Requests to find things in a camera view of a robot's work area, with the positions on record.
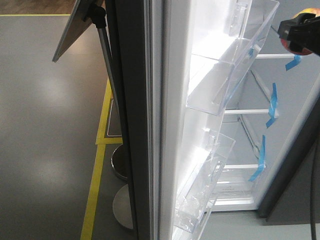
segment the gray floor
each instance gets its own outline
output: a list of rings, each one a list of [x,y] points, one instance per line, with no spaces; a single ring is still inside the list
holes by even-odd
[[[80,239],[107,73],[94,26],[51,62],[67,19],[0,17],[1,240]],[[131,235],[110,211],[125,184],[110,171],[115,147],[106,150],[96,240]]]

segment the blue tape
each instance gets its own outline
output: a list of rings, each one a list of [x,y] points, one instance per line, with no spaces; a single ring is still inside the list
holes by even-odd
[[[266,122],[266,128],[269,128],[276,121],[276,108],[278,105],[277,85],[272,83],[272,95],[269,106],[270,120]]]
[[[258,169],[250,177],[248,181],[253,182],[265,170],[265,155],[266,155],[266,136],[262,135],[262,144],[258,160]]]
[[[285,70],[289,71],[290,69],[297,66],[301,62],[301,59],[302,58],[300,55],[294,55],[293,60],[285,65]]]
[[[250,48],[248,54],[249,54],[249,56],[250,56],[250,57],[249,57],[250,59],[254,56],[254,49],[253,49],[253,47]]]

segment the white shelf bar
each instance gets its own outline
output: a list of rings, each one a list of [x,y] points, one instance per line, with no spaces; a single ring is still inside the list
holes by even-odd
[[[284,54],[258,54],[256,59],[293,59],[295,57],[292,53]]]
[[[237,164],[237,165],[225,165],[223,169],[257,169],[258,164]]]
[[[254,128],[252,127],[252,125],[246,115],[240,115],[240,121],[241,121],[243,129],[245,131],[245,134],[247,135],[247,137],[252,145],[254,155],[257,158],[259,158],[261,142],[259,141],[258,136],[257,136]]]
[[[269,90],[269,88],[265,84],[264,80],[261,78],[261,76],[258,74],[258,72],[253,67],[251,68],[250,71],[251,71],[256,83],[259,85],[259,87],[263,91],[265,97],[270,102],[270,100],[271,100],[271,91]]]
[[[269,109],[236,109],[236,110],[225,110],[225,115],[232,115],[232,114],[268,114]]]

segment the yellow tape line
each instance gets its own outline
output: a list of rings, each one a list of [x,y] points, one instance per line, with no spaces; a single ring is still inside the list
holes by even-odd
[[[70,16],[70,14],[0,14],[0,17],[55,17]]]
[[[104,93],[103,105],[101,110],[100,122],[98,132],[96,136],[96,155],[93,167],[93,173],[90,183],[90,190],[88,200],[86,203],[85,214],[83,219],[82,231],[80,240],[91,240],[94,229],[97,202],[99,196],[100,180],[104,164],[105,151],[107,144],[122,144],[121,137],[105,138],[108,113],[110,109],[110,99],[112,97],[112,91],[109,80],[106,82],[106,88]]]
[[[122,137],[107,137],[107,138],[101,138],[97,139],[95,144],[101,145],[101,144],[122,144]]]
[[[100,180],[104,165],[106,145],[98,145],[96,149],[93,174],[91,178],[88,200],[86,202],[84,220],[80,240],[90,240],[94,229]]]
[[[111,86],[109,79],[106,82],[106,88],[104,93],[103,105],[101,110],[100,122],[98,127],[98,133],[96,135],[96,139],[104,139],[106,134],[107,128],[107,120],[108,120],[108,113],[110,108],[110,97],[111,97]]]

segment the stanchion base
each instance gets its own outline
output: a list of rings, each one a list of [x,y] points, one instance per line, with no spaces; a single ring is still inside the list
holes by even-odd
[[[128,184],[124,185],[116,193],[112,203],[112,210],[115,219],[122,226],[124,226],[127,229],[134,229],[132,222]]]
[[[115,173],[115,175],[124,180],[128,180],[127,170],[126,170],[126,162],[125,162],[125,154],[124,154],[124,145],[121,144],[118,146],[111,157],[111,166]]]

